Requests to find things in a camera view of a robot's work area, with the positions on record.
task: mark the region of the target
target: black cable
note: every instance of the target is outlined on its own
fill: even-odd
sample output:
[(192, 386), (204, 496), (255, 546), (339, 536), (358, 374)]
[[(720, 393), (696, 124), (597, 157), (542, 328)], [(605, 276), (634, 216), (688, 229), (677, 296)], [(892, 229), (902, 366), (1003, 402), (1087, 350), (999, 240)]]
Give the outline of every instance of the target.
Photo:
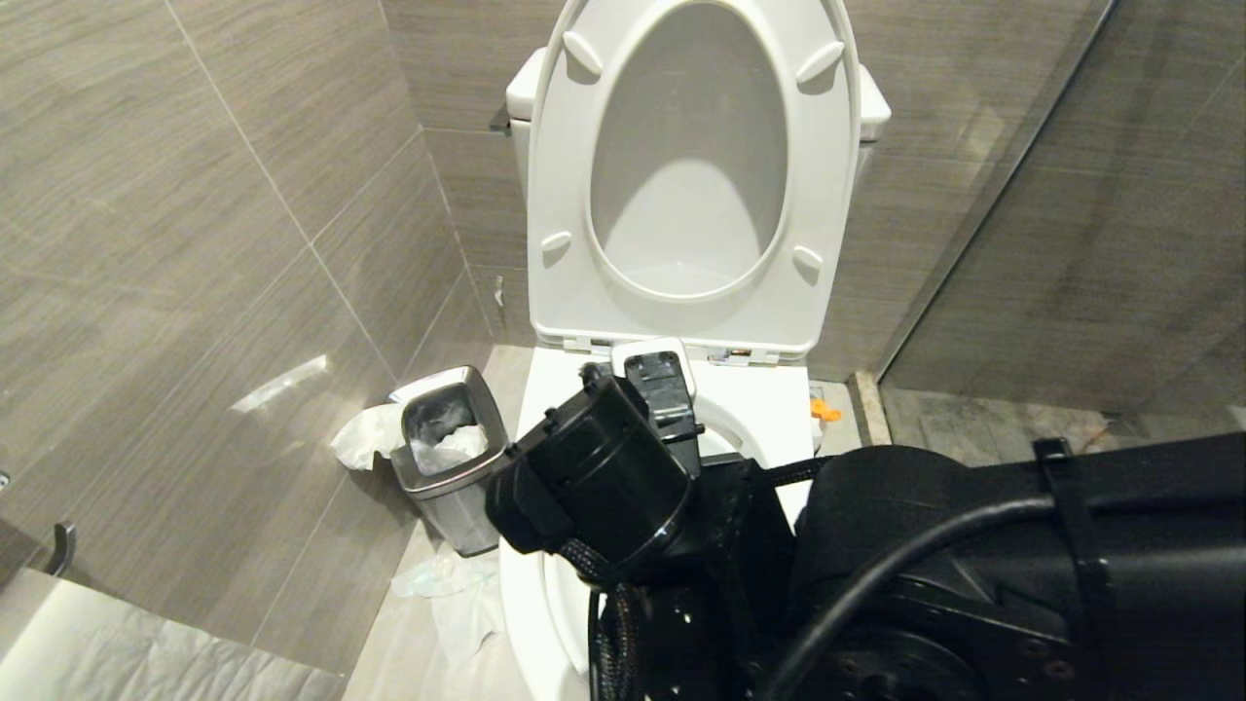
[(602, 701), (602, 675), (597, 667), (601, 654), (601, 641), (597, 639), (597, 615), (602, 606), (602, 593), (592, 590), (588, 594), (588, 697), (589, 701)]
[(979, 507), (875, 555), (849, 579), (835, 603), (819, 611), (787, 646), (758, 687), (759, 701), (786, 701), (817, 662), (819, 655), (847, 625), (865, 601), (915, 562), (958, 540), (1017, 522), (1048, 518), (1055, 512), (1050, 497), (1033, 497)]

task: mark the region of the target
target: paper towel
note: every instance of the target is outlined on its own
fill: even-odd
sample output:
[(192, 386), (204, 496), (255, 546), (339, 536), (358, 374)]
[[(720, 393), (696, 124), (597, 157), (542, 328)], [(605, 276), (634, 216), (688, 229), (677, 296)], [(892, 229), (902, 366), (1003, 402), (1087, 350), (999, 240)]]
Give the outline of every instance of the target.
[(373, 469), (373, 453), (389, 459), (402, 447), (402, 405), (381, 405), (355, 415), (329, 447), (338, 462), (353, 471)]
[(436, 557), (390, 581), (397, 596), (429, 600), (441, 650), (452, 667), (471, 660), (486, 637), (506, 630), (497, 558), (497, 550), (461, 558), (441, 543)]

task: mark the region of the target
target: bolt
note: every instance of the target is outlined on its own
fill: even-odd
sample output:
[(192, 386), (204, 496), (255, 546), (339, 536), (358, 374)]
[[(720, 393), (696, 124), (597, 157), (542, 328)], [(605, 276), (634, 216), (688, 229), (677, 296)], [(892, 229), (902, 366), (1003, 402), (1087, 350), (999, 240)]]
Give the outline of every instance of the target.
[(1078, 671), (1073, 667), (1073, 665), (1065, 662), (1064, 660), (1052, 660), (1050, 662), (1043, 665), (1043, 674), (1050, 680), (1069, 681), (1077, 676)]
[(1023, 639), (1017, 644), (1017, 650), (1022, 654), (1022, 656), (1032, 659), (1045, 657), (1052, 652), (1052, 649), (1037, 637)]
[(592, 393), (597, 390), (597, 381), (602, 379), (602, 370), (597, 364), (584, 364), (579, 369), (579, 380), (584, 383), (584, 391)]

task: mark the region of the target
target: trash can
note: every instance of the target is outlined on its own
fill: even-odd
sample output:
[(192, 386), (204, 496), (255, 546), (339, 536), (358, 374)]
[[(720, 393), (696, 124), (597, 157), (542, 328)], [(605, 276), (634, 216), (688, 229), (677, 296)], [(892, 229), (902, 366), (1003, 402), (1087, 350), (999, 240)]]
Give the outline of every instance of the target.
[[(485, 515), (485, 491), (508, 438), (485, 379), (464, 366), (419, 380), (402, 392), (410, 397), (402, 410), (404, 446), (391, 456), (399, 484), (460, 555), (497, 548), (497, 530)], [(440, 448), (471, 427), (483, 432), (483, 452), (467, 456)]]

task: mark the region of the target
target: white toilet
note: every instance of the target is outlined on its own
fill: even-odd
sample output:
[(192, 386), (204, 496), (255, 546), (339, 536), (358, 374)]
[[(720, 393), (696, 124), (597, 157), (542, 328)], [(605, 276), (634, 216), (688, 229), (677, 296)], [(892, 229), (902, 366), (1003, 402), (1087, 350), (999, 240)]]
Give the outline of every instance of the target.
[[(612, 345), (678, 336), (703, 454), (812, 457), (801, 359), (821, 331), (858, 139), (890, 117), (841, 0), (569, 0), (507, 107), (546, 345), (520, 431)], [(780, 489), (789, 519), (806, 493)], [(532, 697), (587, 699), (574, 570), (503, 542), (501, 591)]]

